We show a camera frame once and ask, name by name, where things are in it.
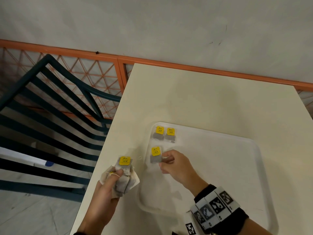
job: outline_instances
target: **cream tabletop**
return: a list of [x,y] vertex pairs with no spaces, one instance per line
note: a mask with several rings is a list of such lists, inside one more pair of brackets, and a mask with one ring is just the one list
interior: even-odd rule
[[[151,127],[159,121],[254,140],[263,156],[278,234],[312,234],[313,121],[294,87],[142,64],[132,70],[71,234],[102,172],[118,156],[144,156]],[[142,163],[133,163],[139,176]],[[177,221],[141,211],[135,193],[132,189],[120,199],[102,234],[171,234]]]

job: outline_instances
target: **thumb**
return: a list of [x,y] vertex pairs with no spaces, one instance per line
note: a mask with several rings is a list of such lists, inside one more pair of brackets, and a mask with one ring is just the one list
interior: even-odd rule
[[159,163],[159,167],[162,169],[162,170],[165,170],[167,171],[168,173],[171,173],[171,169],[172,169],[172,164],[167,164],[165,162],[160,162]]
[[112,173],[111,176],[105,181],[104,187],[111,189],[122,175],[123,169],[119,169],[115,173]]

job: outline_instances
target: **metal chair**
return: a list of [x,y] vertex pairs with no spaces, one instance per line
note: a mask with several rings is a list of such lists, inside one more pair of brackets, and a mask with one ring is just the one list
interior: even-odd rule
[[[79,97],[77,97],[62,81],[60,81],[47,67],[46,65],[50,64],[56,71],[58,71],[61,75],[65,78],[70,80],[74,83],[80,91],[83,93],[84,97],[90,103],[92,109],[88,107]],[[38,77],[38,73],[42,73],[45,75],[52,83],[54,83],[57,87],[59,87],[64,93],[66,93],[70,98],[73,99],[80,107],[82,107],[88,114],[90,114],[96,121],[101,123],[101,126],[95,124],[90,119],[88,119],[85,115],[79,112],[74,106],[72,106],[69,102],[67,102],[63,97],[61,97],[58,93],[56,93],[52,88],[50,88],[47,84],[41,81]],[[72,75],[68,70],[66,70],[56,59],[54,59],[51,55],[46,55],[43,57],[34,67],[29,70],[18,82],[16,82],[11,89],[3,95],[0,99],[0,125],[3,125],[11,130],[15,130],[22,134],[25,134],[29,137],[34,138],[35,140],[41,141],[46,143],[50,146],[56,147],[60,150],[63,150],[69,154],[72,154],[76,157],[97,161],[98,156],[87,154],[81,152],[73,147],[70,147],[50,136],[47,136],[37,130],[34,130],[20,122],[15,121],[3,114],[1,111],[8,107],[14,111],[27,116],[36,122],[48,127],[49,129],[63,135],[64,137],[86,147],[89,149],[94,150],[101,150],[101,145],[96,145],[90,142],[83,140],[82,138],[76,136],[72,132],[64,129],[63,127],[59,126],[58,124],[52,122],[48,118],[42,116],[38,112],[35,112],[31,108],[22,105],[14,98],[17,95],[21,95],[24,98],[32,101],[36,105],[40,106],[41,108],[45,109],[46,111],[50,112],[51,114],[55,115],[57,118],[61,119],[63,122],[67,123],[68,125],[72,126],[88,138],[98,140],[98,141],[105,141],[105,136],[96,135],[88,131],[86,128],[75,122],[73,119],[66,116],[64,113],[57,110],[54,106],[50,103],[46,102],[43,98],[29,90],[26,85],[32,83],[40,90],[45,92],[49,95],[52,99],[59,102],[63,107],[67,110],[72,112],[77,118],[81,119],[84,123],[90,126],[92,129],[102,132],[106,135],[109,131],[106,124],[111,124],[111,119],[105,119],[97,106],[94,98],[91,94],[99,96],[101,98],[112,100],[115,102],[119,102],[121,97],[104,93],[98,89],[95,89],[86,83],[82,82],[74,75]],[[66,166],[69,168],[73,168],[76,170],[86,171],[86,172],[93,172],[94,167],[82,165],[76,162],[72,162],[70,160],[58,157],[54,154],[33,148],[31,146],[22,144],[20,142],[16,142],[12,139],[0,137],[0,147],[14,150],[19,153],[23,153],[29,156],[33,156],[36,158],[40,158],[49,162],[53,162],[56,164],[60,164],[62,166]],[[72,175],[67,175],[60,172],[55,172],[51,170],[47,170],[44,168],[34,167],[30,165],[26,165],[23,163],[7,160],[0,158],[0,169],[10,170],[20,173],[26,173],[46,178],[52,178],[67,182],[74,182],[79,183],[82,185],[88,185],[89,179],[76,177]],[[43,196],[51,196],[56,198],[62,198],[67,200],[73,201],[82,201],[84,197],[85,190],[83,188],[66,188],[66,187],[59,187],[59,186],[47,186],[47,185],[37,185],[37,184],[30,184],[30,183],[20,183],[20,182],[11,182],[0,180],[0,189],[2,190],[10,190],[10,191],[17,191],[23,193],[30,193],[30,194],[37,194]]]

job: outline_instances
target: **yellow label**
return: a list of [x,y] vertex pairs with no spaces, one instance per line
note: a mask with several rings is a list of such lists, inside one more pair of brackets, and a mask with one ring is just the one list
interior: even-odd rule
[[119,164],[128,166],[131,163],[130,157],[120,157]]
[[167,128],[167,135],[175,135],[175,129],[174,128]]
[[163,134],[163,133],[164,133],[164,127],[162,127],[162,126],[157,126],[156,128],[157,128],[157,129],[156,129],[156,133],[159,133],[159,134]]
[[160,147],[153,147],[151,148],[151,154],[152,156],[158,156],[161,154]]

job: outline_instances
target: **black wristband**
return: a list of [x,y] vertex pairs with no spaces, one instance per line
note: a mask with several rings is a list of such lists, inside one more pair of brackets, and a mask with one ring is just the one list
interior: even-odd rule
[[[210,194],[215,189],[215,186],[211,184],[208,185],[194,198],[195,203]],[[240,233],[247,218],[249,218],[249,216],[241,208],[238,208],[226,219],[224,219],[222,222],[218,223],[214,227],[206,230],[204,230],[202,226],[200,227],[205,234],[210,234],[211,232],[213,232],[218,235],[236,235]]]

